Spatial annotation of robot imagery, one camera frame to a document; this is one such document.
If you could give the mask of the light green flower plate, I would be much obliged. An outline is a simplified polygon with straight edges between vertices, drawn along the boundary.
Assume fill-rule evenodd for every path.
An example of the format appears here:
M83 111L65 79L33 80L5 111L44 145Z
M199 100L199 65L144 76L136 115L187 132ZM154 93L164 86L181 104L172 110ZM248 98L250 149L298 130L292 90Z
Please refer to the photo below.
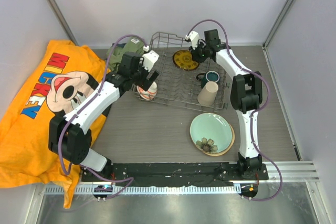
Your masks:
M227 128L229 123L220 115L214 113L202 113L196 116L190 125L192 142L201 141L202 138L218 141L218 137Z

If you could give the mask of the cream bird painted plate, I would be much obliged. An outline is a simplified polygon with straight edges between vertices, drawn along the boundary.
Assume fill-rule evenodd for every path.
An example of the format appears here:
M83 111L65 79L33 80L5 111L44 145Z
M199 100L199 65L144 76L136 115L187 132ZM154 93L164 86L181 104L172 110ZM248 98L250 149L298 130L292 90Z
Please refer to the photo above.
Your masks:
M195 146L206 155L221 156L230 150L234 141L235 132L229 124L228 127L223 130L223 133L218 137L217 142L211 138L202 138L201 141L196 141Z

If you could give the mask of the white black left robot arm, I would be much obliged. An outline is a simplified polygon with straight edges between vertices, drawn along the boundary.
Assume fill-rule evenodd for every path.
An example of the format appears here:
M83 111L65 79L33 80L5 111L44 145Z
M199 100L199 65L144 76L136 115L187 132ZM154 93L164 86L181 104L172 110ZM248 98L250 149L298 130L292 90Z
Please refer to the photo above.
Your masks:
M111 178L112 161L91 148L93 122L133 85L148 90L159 75L153 71L159 55L151 50L143 55L126 52L117 72L105 75L104 80L84 102L64 116L54 116L49 124L48 148L71 164L91 171L98 180Z

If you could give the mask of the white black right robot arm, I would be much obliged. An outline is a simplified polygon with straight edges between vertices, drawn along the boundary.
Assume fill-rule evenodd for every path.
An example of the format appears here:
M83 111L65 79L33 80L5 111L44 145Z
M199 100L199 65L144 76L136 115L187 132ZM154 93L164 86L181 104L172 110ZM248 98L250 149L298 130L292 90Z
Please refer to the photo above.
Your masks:
M262 81L246 68L234 55L232 49L219 39L216 29L204 32L204 39L191 31L185 40L192 45L190 51L193 61L198 63L211 59L221 66L232 79L230 103L239 121L240 148L238 152L237 173L242 179L250 179L262 167L262 156L257 150L257 110L263 101Z

